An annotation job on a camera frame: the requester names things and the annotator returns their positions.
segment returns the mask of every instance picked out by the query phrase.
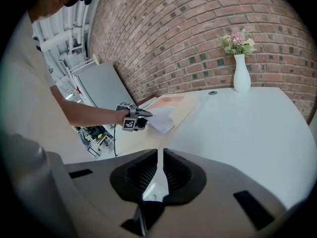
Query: sheet of paper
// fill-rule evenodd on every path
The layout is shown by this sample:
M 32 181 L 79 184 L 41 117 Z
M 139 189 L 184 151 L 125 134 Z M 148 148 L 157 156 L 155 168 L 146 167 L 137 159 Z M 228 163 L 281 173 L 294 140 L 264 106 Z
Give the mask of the sheet of paper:
M 169 117 L 174 111 L 174 107 L 154 108 L 149 111 L 153 116 L 148 117 L 147 120 L 160 133 L 166 134 L 174 127 L 173 119 Z

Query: brick wall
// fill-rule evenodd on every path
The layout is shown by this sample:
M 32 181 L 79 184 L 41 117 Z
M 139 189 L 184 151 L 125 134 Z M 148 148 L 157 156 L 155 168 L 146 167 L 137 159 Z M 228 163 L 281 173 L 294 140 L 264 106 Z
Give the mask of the brick wall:
M 111 61 L 135 101 L 232 87 L 234 57 L 218 35 L 245 28 L 253 86 L 279 87 L 309 121 L 317 96 L 314 42 L 285 0 L 101 0 L 90 54 Z

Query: white table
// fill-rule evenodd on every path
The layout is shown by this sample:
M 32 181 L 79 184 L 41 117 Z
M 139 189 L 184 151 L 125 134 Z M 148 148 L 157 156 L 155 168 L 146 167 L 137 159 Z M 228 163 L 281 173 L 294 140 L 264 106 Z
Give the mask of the white table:
M 304 199 L 317 178 L 317 148 L 291 100 L 279 88 L 215 91 L 186 93 L 195 95 L 198 104 L 162 148 L 230 164 L 286 208 Z

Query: black cable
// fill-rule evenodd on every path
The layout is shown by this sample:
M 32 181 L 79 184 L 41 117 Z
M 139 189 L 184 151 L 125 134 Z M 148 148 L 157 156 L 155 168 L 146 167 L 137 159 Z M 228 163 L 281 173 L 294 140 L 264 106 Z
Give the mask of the black cable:
M 117 124 L 114 125 L 113 127 L 113 150 L 114 150 L 114 156 L 118 157 L 118 155 L 115 152 L 115 127 L 117 126 Z

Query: ceiling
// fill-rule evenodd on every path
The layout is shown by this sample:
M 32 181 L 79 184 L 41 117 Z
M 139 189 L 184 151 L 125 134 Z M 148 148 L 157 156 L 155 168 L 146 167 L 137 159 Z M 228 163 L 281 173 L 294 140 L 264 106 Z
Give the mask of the ceiling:
M 79 1 L 72 7 L 63 7 L 55 15 L 32 24 L 48 70 L 65 98 L 73 94 L 68 98 L 70 101 L 78 102 L 81 99 L 67 68 L 71 69 L 87 60 L 87 40 L 98 2 L 93 0 L 90 5 L 85 5 Z

